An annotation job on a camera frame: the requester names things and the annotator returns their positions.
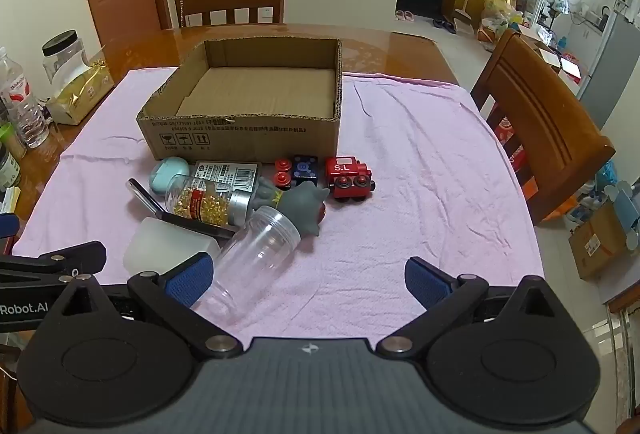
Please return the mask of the water bottle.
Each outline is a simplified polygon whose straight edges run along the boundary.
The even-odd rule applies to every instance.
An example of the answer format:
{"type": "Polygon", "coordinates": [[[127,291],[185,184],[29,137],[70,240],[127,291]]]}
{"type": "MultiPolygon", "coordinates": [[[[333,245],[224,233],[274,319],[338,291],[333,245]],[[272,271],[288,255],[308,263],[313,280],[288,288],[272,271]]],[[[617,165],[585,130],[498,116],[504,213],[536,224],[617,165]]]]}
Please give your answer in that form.
{"type": "Polygon", "coordinates": [[[29,149],[37,149],[48,139],[49,127],[24,70],[4,47],[1,48],[1,101],[29,149]]]}

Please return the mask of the blue toy train car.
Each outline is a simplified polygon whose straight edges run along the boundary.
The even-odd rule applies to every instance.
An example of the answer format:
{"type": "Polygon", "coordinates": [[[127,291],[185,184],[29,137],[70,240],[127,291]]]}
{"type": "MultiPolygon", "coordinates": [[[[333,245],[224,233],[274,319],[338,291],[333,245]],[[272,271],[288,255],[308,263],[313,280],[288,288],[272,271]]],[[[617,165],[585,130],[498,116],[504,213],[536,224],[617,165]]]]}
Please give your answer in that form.
{"type": "Polygon", "coordinates": [[[281,190],[295,188],[305,181],[318,185],[318,157],[314,155],[297,154],[285,157],[276,160],[274,167],[276,172],[272,176],[272,182],[281,190]]]}

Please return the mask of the white plastic container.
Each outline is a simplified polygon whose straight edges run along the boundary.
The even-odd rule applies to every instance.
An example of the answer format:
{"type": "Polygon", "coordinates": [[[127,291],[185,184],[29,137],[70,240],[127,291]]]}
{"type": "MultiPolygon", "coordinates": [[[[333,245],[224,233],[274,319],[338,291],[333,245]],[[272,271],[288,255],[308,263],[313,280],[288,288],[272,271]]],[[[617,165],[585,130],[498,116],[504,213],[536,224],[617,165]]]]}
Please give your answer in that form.
{"type": "Polygon", "coordinates": [[[215,259],[220,246],[208,235],[148,217],[142,220],[122,258],[129,275],[156,271],[163,275],[193,255],[206,252],[215,259]]]}

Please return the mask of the bottle of yellow capsules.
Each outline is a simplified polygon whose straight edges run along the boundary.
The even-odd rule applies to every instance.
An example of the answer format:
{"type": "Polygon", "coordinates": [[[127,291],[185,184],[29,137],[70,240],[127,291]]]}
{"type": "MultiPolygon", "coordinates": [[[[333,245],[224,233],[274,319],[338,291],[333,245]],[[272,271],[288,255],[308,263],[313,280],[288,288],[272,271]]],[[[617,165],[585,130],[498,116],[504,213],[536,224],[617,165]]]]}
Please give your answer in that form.
{"type": "Polygon", "coordinates": [[[171,214],[212,226],[241,227],[250,211],[252,194],[187,175],[171,178],[165,197],[171,214]]]}

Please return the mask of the black-lidded clear jar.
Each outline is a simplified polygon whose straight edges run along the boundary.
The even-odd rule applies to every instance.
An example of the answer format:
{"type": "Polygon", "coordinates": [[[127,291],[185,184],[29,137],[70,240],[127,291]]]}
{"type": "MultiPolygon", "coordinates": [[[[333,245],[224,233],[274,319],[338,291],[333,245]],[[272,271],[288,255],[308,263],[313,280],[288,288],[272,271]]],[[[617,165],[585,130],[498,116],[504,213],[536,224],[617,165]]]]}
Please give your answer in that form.
{"type": "Polygon", "coordinates": [[[76,30],[64,30],[42,47],[43,68],[52,87],[62,88],[89,70],[84,43],[76,30]]]}

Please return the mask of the grey refrigerator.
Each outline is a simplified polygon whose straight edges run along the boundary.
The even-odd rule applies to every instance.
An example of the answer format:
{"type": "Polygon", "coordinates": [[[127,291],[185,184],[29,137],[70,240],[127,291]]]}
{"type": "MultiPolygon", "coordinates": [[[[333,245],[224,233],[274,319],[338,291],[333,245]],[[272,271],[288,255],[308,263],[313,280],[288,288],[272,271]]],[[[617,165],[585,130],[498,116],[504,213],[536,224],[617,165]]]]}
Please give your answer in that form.
{"type": "Polygon", "coordinates": [[[604,126],[622,97],[638,62],[639,48],[638,27],[614,12],[577,95],[597,128],[604,126]]]}

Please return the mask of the pink towel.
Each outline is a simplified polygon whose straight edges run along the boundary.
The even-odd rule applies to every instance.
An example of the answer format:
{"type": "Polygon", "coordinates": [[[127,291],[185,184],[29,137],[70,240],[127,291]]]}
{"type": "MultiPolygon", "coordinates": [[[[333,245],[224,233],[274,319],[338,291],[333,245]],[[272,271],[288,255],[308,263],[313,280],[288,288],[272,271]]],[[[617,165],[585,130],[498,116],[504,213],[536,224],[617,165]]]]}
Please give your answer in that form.
{"type": "MultiPolygon", "coordinates": [[[[133,71],[100,106],[37,202],[15,250],[36,256],[92,240],[107,261],[103,283],[127,280],[127,245],[148,212],[127,183],[151,172],[137,113],[168,77],[133,71]]],[[[262,180],[254,204],[299,227],[278,269],[218,276],[235,300],[206,293],[198,312],[242,341],[256,336],[378,341],[420,313],[405,287],[408,258],[495,285],[540,275],[532,221],[500,142],[463,88],[385,75],[348,74],[338,149],[372,174],[373,192],[338,203],[318,183],[277,192],[262,180]]]]}

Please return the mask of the light blue earbud case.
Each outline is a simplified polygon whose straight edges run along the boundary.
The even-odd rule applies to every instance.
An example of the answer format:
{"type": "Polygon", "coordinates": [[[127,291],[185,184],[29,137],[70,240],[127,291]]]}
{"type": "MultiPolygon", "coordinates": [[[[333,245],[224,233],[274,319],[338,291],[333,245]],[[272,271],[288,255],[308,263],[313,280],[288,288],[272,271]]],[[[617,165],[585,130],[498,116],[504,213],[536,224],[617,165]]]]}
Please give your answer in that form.
{"type": "Polygon", "coordinates": [[[166,157],[157,163],[149,175],[149,188],[155,195],[164,197],[171,179],[177,175],[190,176],[190,165],[181,157],[166,157]]]}

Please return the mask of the cardboard box on floor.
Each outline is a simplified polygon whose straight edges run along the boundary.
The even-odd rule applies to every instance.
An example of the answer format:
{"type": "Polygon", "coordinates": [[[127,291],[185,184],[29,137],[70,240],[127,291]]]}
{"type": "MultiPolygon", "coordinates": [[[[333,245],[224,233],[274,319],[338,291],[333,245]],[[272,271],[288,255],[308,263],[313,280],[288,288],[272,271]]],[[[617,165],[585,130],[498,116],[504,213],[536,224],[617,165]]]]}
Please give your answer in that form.
{"type": "Polygon", "coordinates": [[[626,233],[614,205],[607,201],[568,239],[578,276],[591,280],[627,252],[626,233]]]}

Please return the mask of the red toy train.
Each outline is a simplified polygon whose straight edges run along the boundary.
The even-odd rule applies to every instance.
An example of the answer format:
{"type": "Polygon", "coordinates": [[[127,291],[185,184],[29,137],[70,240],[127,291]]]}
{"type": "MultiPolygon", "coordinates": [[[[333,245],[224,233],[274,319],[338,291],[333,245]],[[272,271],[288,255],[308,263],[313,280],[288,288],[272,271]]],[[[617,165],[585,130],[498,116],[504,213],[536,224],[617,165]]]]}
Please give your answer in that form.
{"type": "Polygon", "coordinates": [[[337,202],[361,202],[375,190],[371,169],[356,157],[329,157],[324,177],[330,194],[337,202]]]}

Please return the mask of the wooden chair right side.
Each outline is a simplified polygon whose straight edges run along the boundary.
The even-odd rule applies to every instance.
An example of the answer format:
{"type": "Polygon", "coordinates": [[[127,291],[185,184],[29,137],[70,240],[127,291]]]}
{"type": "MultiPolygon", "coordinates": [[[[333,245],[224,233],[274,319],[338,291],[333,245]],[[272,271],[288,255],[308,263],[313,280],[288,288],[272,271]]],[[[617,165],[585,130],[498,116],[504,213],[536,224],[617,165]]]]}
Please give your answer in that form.
{"type": "Polygon", "coordinates": [[[486,123],[495,131],[508,120],[513,135],[503,150],[525,153],[516,168],[518,184],[533,180],[537,191],[526,198],[529,215],[540,224],[582,187],[615,154],[608,137],[525,38],[506,30],[480,73],[471,97],[477,108],[495,101],[486,123]]]}

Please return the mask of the gold tissue pack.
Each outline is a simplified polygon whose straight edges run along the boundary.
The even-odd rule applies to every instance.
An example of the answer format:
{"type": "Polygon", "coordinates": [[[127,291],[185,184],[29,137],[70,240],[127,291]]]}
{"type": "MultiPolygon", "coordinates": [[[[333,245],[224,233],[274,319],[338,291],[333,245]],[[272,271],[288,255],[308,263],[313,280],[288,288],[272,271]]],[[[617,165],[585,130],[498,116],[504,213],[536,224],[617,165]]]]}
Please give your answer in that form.
{"type": "Polygon", "coordinates": [[[47,109],[55,123],[77,126],[114,86],[106,62],[94,61],[47,103],[47,109]]]}

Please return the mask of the grey cat toy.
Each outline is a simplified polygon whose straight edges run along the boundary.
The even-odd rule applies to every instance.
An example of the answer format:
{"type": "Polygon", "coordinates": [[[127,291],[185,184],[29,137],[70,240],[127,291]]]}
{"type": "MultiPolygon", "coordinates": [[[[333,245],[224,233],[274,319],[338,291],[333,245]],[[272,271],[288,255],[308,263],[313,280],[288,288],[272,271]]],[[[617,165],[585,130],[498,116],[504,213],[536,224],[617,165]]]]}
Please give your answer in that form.
{"type": "Polygon", "coordinates": [[[271,180],[259,177],[250,207],[259,209],[270,206],[284,215],[302,238],[308,235],[318,237],[319,224],[326,213],[329,194],[328,188],[317,187],[311,181],[305,181],[292,189],[281,190],[271,180]]]}

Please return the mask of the clear plastic jar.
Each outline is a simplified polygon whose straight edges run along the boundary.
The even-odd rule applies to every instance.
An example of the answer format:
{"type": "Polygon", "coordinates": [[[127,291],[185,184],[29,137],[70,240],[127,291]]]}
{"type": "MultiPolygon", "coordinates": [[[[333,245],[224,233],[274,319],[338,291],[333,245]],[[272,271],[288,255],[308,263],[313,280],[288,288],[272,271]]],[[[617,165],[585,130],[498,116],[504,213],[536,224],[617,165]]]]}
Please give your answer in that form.
{"type": "Polygon", "coordinates": [[[273,284],[299,242],[291,220],[273,207],[261,207],[214,258],[214,281],[195,310],[221,327],[257,323],[270,310],[273,284]]]}

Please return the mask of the labelled plastic pack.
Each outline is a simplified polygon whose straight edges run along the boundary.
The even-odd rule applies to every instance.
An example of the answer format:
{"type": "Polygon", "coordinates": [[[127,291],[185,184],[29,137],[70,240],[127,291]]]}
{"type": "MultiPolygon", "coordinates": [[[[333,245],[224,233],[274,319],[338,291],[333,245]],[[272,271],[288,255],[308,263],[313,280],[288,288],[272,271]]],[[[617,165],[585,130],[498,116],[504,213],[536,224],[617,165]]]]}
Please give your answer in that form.
{"type": "Polygon", "coordinates": [[[259,163],[198,162],[194,176],[223,183],[233,190],[252,192],[262,165],[259,163]]]}

